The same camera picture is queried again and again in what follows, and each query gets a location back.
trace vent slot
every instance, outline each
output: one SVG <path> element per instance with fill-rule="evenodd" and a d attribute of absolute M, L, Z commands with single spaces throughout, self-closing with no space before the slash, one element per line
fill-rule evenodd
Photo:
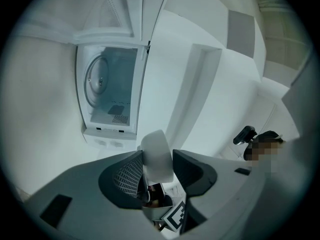
<path fill-rule="evenodd" d="M 116 124 L 126 124 L 128 122 L 128 116 L 125 115 L 115 115 L 112 123 Z"/>

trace mesh grille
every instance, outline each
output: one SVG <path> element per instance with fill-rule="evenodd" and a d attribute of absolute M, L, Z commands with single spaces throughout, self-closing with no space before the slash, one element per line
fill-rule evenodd
<path fill-rule="evenodd" d="M 137 157 L 120 168 L 113 177 L 113 181 L 122 192 L 136 198 L 142 173 L 142 158 Z"/>
<path fill-rule="evenodd" d="M 119 22 L 112 8 L 110 7 L 110 3 L 108 3 L 107 0 L 97 0 L 96 4 L 100 7 L 98 27 L 118 28 Z"/>
<path fill-rule="evenodd" d="M 128 122 L 128 116 L 125 115 L 115 115 L 112 123 L 117 123 L 117 124 L 126 124 Z"/>
<path fill-rule="evenodd" d="M 108 8 L 111 10 L 111 12 L 113 14 L 114 19 L 117 22 L 117 27 L 122 27 L 122 22 L 120 20 L 120 17 L 118 15 L 118 12 L 117 12 L 117 9 L 116 9 L 116 6 L 115 6 L 113 0 L 106 0 L 106 2 L 107 2 Z"/>

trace gray surface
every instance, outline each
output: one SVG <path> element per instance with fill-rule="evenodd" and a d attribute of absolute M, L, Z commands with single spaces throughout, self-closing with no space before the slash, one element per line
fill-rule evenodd
<path fill-rule="evenodd" d="M 50 235 L 58 235 L 55 239 L 71 236 L 81 240 L 163 240 L 164 237 L 154 229 L 142 210 L 118 208 L 98 186 L 99 176 L 107 167 L 135 153 L 118 154 L 75 166 L 32 195 L 25 207 L 41 229 L 50 232 Z M 72 201 L 57 230 L 52 230 L 39 215 L 57 194 L 72 197 Z"/>
<path fill-rule="evenodd" d="M 264 173 L 255 167 L 249 176 L 242 175 L 234 171 L 239 167 L 246 168 L 244 161 L 220 159 L 185 150 L 183 152 L 214 167 L 218 178 L 204 195 L 190 198 L 195 210 L 207 220 L 193 228 L 192 233 L 182 234 L 180 239 L 242 239 L 244 223 L 264 186 Z"/>
<path fill-rule="evenodd" d="M 300 136 L 320 128 L 320 72 L 315 51 L 282 101 Z"/>
<path fill-rule="evenodd" d="M 293 68 L 274 63 L 275 62 L 273 61 L 265 62 L 263 77 L 269 78 L 290 88 L 293 80 L 297 76 L 298 71 L 294 70 Z"/>
<path fill-rule="evenodd" d="M 110 110 L 108 111 L 109 115 L 121 115 L 122 112 L 124 111 L 125 107 L 124 106 L 118 106 L 118 105 L 113 105 Z"/>
<path fill-rule="evenodd" d="M 243 238 L 268 237 L 291 217 L 304 197 L 319 166 L 320 134 L 313 132 L 287 142 L 280 150 L 277 173 L 265 183 L 261 196 L 245 223 Z"/>
<path fill-rule="evenodd" d="M 227 49 L 253 58 L 255 39 L 255 18 L 229 10 Z"/>
<path fill-rule="evenodd" d="M 173 170 L 181 183 L 187 199 L 204 195 L 217 181 L 216 170 L 188 156 L 184 150 L 172 151 Z"/>

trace white cylinder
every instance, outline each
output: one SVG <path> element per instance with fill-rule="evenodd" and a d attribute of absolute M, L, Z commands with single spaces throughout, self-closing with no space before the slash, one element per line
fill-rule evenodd
<path fill-rule="evenodd" d="M 166 136 L 156 130 L 141 141 L 145 176 L 155 183 L 170 183 L 174 180 L 172 155 Z"/>

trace black rectangular panel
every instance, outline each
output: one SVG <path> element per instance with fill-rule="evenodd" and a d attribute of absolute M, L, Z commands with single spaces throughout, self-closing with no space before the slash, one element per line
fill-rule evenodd
<path fill-rule="evenodd" d="M 247 175 L 247 176 L 251 173 L 250 170 L 244 169 L 244 168 L 238 168 L 235 170 L 235 172 L 238 174 L 243 174 L 243 175 Z"/>
<path fill-rule="evenodd" d="M 40 215 L 40 218 L 52 227 L 56 228 L 65 211 L 67 210 L 71 200 L 71 197 L 58 194 Z"/>

